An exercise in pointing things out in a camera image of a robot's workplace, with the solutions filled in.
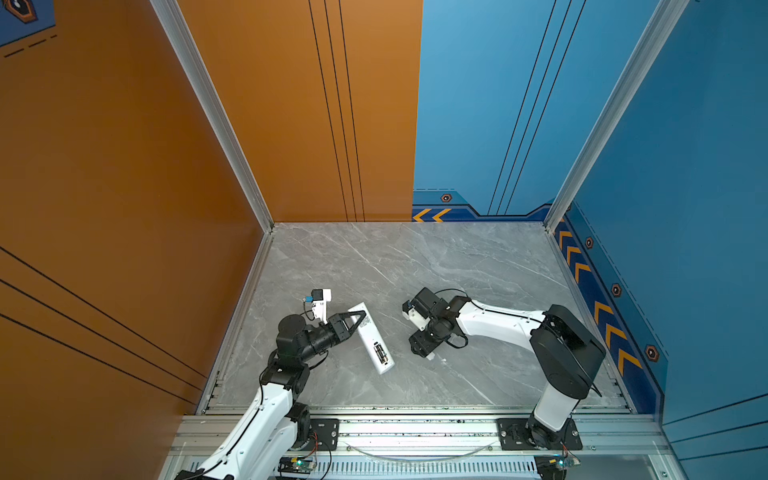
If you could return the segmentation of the white remote control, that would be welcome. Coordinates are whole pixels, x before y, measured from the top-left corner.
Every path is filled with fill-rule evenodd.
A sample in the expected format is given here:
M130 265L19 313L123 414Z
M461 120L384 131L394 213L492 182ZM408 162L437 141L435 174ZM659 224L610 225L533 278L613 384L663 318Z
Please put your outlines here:
M365 303L361 302L355 305L350 308L348 312L355 310L365 310L368 314L356 333L362 340L363 346L365 347L377 373L379 375L384 375L394 367L394 358L384 342L384 339Z

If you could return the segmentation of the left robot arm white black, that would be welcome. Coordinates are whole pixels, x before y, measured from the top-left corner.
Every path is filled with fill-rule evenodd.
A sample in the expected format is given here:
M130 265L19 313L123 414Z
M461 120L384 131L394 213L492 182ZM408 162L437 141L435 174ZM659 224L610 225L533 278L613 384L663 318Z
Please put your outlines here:
M291 314L278 325L276 348L258 377L258 394L223 441L201 465L178 479L267 479L288 451L309 439L308 406L297 401L310 361L347 341L368 316L364 306L312 326Z

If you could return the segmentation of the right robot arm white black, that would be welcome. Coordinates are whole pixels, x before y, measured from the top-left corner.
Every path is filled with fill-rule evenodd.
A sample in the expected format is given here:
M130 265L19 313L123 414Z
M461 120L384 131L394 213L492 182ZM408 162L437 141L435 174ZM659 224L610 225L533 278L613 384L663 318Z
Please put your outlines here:
M536 356L548 385L526 420L497 422L504 450L583 448L572 414L599 389L595 378L606 358L602 342L566 307L553 304L541 311L520 311L477 302L459 292L443 299L428 288L402 305L403 316L417 331L409 337L411 351L423 358L456 336L465 343L482 336L523 347Z

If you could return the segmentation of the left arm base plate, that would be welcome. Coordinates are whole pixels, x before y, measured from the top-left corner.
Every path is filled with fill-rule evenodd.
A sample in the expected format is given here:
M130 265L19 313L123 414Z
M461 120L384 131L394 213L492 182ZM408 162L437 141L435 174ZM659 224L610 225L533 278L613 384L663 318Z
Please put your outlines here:
M321 451L335 451L339 440L338 418L314 418L299 420L297 438L292 450L308 451L318 447Z

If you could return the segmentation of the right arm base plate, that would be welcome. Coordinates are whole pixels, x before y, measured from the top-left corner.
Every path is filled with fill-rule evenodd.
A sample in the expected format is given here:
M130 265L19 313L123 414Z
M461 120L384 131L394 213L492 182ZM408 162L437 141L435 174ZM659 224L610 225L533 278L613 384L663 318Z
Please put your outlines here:
M583 449L580 432L572 418L568 418L558 431L549 430L533 417L499 418L496 427L504 451Z

